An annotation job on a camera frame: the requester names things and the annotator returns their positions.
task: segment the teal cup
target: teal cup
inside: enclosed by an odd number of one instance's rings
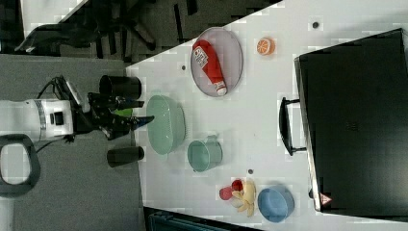
[[[188,150],[189,163],[196,172],[216,167],[222,161],[222,149],[217,136],[209,136],[205,141],[193,141]]]

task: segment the suitcase handle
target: suitcase handle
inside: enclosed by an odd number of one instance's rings
[[[306,151],[306,147],[293,147],[292,146],[292,134],[291,124],[289,122],[288,105],[293,103],[299,103],[299,99],[287,100],[286,97],[282,99],[282,103],[279,109],[279,131],[281,134],[282,142],[285,144],[286,149],[292,156],[296,151]]]

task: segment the blue bowl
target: blue bowl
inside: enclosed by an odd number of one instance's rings
[[[293,212],[294,201],[291,193],[285,187],[272,186],[259,193],[258,207],[264,218],[277,223]]]

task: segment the small orange object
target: small orange object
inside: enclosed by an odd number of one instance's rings
[[[271,38],[261,38],[261,40],[258,41],[256,50],[260,55],[270,55],[275,50],[275,42]]]

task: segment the label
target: label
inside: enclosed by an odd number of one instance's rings
[[[324,206],[332,201],[332,198],[328,197],[327,195],[320,193],[320,202]]]
[[[222,89],[222,88],[226,88],[224,81],[220,81],[220,82],[218,82],[218,83],[214,83],[214,87],[216,87],[216,90]]]
[[[197,46],[197,48],[194,49],[194,57],[201,68],[203,68],[208,62],[208,56],[201,46]]]

